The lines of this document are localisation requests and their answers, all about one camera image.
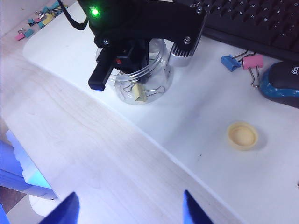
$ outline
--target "pink binder clip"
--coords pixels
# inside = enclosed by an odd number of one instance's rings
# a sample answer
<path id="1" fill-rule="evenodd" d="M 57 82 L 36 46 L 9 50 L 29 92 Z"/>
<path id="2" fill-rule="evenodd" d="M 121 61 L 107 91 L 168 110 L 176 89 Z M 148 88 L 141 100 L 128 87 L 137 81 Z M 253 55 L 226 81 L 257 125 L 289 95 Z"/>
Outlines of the pink binder clip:
<path id="1" fill-rule="evenodd" d="M 15 38 L 16 41 L 19 41 L 19 40 L 23 39 L 24 37 L 25 37 L 24 34 L 19 33 L 19 34 L 18 34 L 17 36 L 15 36 L 14 38 Z"/>
<path id="2" fill-rule="evenodd" d="M 243 69 L 248 69 L 250 71 L 251 77 L 252 77 L 252 83 L 251 85 L 255 88 L 259 87 L 258 85 L 254 85 L 255 78 L 254 74 L 252 72 L 252 68 L 256 68 L 257 73 L 257 80 L 260 81 L 260 74 L 259 74 L 259 68 L 263 67 L 263 56 L 262 55 L 253 55 L 243 58 Z"/>
<path id="3" fill-rule="evenodd" d="M 34 22 L 36 22 L 36 23 L 42 21 L 40 18 L 35 18 L 35 19 L 33 19 L 33 20 L 34 20 Z"/>

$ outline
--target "red button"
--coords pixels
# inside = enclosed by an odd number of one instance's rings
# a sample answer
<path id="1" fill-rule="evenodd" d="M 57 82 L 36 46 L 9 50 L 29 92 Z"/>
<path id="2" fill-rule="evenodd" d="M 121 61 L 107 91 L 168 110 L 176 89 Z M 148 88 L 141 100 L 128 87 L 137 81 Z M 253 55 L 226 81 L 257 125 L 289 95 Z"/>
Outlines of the red button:
<path id="1" fill-rule="evenodd" d="M 118 58 L 116 58 L 115 62 L 116 62 L 117 64 L 121 64 L 121 60 L 118 59 Z"/>

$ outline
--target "black keyboard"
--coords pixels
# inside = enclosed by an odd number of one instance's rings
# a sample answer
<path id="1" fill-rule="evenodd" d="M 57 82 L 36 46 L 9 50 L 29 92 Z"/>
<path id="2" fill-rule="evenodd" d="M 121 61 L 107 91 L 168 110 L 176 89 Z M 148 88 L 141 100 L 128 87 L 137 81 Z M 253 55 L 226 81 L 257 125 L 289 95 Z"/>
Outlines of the black keyboard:
<path id="1" fill-rule="evenodd" d="M 299 0 L 175 1 L 208 12 L 203 31 L 207 37 L 281 60 L 299 61 Z"/>

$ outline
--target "robotic arm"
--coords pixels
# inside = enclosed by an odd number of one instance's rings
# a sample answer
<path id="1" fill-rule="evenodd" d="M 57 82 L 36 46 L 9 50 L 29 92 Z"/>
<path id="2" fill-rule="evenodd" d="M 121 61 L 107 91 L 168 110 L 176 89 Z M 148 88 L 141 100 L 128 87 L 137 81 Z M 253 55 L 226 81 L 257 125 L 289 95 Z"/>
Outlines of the robotic arm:
<path id="1" fill-rule="evenodd" d="M 87 18 L 77 23 L 58 0 L 73 27 L 89 26 L 102 51 L 88 84 L 103 91 L 113 68 L 136 72 L 149 64 L 149 42 L 174 42 L 168 64 L 186 66 L 193 56 L 206 20 L 200 7 L 158 0 L 78 0 Z"/>

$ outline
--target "binder clip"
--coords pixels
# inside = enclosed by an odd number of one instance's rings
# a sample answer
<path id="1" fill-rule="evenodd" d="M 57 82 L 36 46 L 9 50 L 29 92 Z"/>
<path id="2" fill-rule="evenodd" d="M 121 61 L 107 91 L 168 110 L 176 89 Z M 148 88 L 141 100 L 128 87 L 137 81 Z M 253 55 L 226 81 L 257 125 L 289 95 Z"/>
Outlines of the binder clip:
<path id="1" fill-rule="evenodd" d="M 16 41 L 19 41 L 23 38 L 25 38 L 25 35 L 23 33 L 19 33 L 17 36 L 14 37 Z"/>
<path id="2" fill-rule="evenodd" d="M 228 56 L 222 56 L 221 57 L 221 63 L 230 71 L 234 71 L 237 68 L 241 67 L 241 61 L 243 58 L 241 58 L 239 61 L 237 61 L 237 58 L 245 55 L 248 52 L 248 50 L 246 50 L 244 53 L 239 54 L 237 56 L 232 56 L 232 55 L 228 55 Z"/>
<path id="3" fill-rule="evenodd" d="M 39 23 L 39 22 L 42 21 L 40 18 L 35 18 L 35 19 L 33 19 L 33 20 L 34 20 L 34 22 L 36 22 L 36 23 Z"/>
<path id="4" fill-rule="evenodd" d="M 42 29 L 42 28 L 45 27 L 45 25 L 44 25 L 42 22 L 39 22 L 37 25 L 38 25 L 38 27 L 39 27 L 40 29 Z"/>
<path id="5" fill-rule="evenodd" d="M 51 22 L 54 17 L 55 17 L 55 14 L 46 14 L 46 18 L 42 21 L 42 24 L 44 25 L 47 25 L 49 22 Z"/>
<path id="6" fill-rule="evenodd" d="M 48 10 L 49 10 L 48 7 L 45 6 L 45 7 L 42 9 L 42 13 L 46 14 L 46 13 L 48 12 Z"/>
<path id="7" fill-rule="evenodd" d="M 57 8 L 57 7 L 59 7 L 58 1 L 54 2 L 54 4 L 49 7 L 49 10 L 53 10 L 54 8 Z"/>
<path id="8" fill-rule="evenodd" d="M 26 30 L 26 29 L 22 28 L 22 29 L 18 30 L 18 33 L 24 34 L 24 36 L 26 38 L 30 37 L 33 34 L 33 32 L 34 32 L 34 30 L 32 30 L 32 29 Z"/>
<path id="9" fill-rule="evenodd" d="M 134 100 L 135 101 L 143 101 L 145 102 L 147 100 L 147 97 L 159 94 L 159 93 L 165 93 L 165 87 L 159 86 L 157 89 L 154 90 L 144 90 L 143 85 L 133 83 L 125 88 L 123 88 L 124 92 L 133 92 Z"/>
<path id="10" fill-rule="evenodd" d="M 43 13 L 42 11 L 36 11 L 36 15 L 40 20 L 42 20 L 45 17 L 45 13 Z"/>
<path id="11" fill-rule="evenodd" d="M 36 22 L 33 19 L 28 19 L 29 26 L 33 26 Z"/>
<path id="12" fill-rule="evenodd" d="M 55 17 L 56 17 L 56 16 L 59 16 L 62 13 L 62 10 L 58 9 L 58 8 L 54 8 L 54 9 L 50 10 L 50 13 L 54 14 Z"/>
<path id="13" fill-rule="evenodd" d="M 252 72 L 252 68 L 256 68 L 256 75 L 257 75 L 257 81 L 258 85 L 254 85 L 255 77 Z M 259 87 L 260 82 L 260 74 L 259 74 L 259 68 L 263 67 L 263 56 L 262 55 L 253 55 L 253 56 L 247 56 L 243 58 L 243 69 L 248 69 L 250 71 L 251 77 L 252 77 L 252 83 L 251 85 L 255 88 Z"/>
<path id="14" fill-rule="evenodd" d="M 26 30 L 26 29 L 19 29 L 18 30 L 18 35 L 15 37 L 15 39 L 17 41 L 23 39 L 24 37 L 28 38 L 30 37 L 32 34 L 33 34 L 33 30 L 32 29 L 29 29 L 29 30 Z"/>

